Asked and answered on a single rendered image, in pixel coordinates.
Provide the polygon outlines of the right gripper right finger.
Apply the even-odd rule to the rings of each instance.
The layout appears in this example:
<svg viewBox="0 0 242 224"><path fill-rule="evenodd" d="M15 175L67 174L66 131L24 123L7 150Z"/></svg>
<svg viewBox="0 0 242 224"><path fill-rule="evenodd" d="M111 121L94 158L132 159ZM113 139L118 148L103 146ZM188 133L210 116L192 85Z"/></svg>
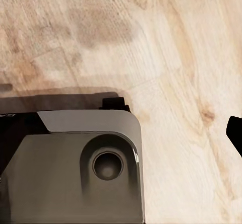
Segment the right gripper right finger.
<svg viewBox="0 0 242 224"><path fill-rule="evenodd" d="M242 157L242 118L235 116L229 118L226 135Z"/></svg>

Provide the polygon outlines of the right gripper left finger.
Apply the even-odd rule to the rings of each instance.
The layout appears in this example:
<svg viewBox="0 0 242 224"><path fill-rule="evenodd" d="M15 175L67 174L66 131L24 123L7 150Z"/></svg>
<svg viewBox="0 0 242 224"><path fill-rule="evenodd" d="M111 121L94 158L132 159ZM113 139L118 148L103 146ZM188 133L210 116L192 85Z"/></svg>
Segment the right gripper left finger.
<svg viewBox="0 0 242 224"><path fill-rule="evenodd" d="M21 116L0 122L0 176L25 135L25 123Z"/></svg>

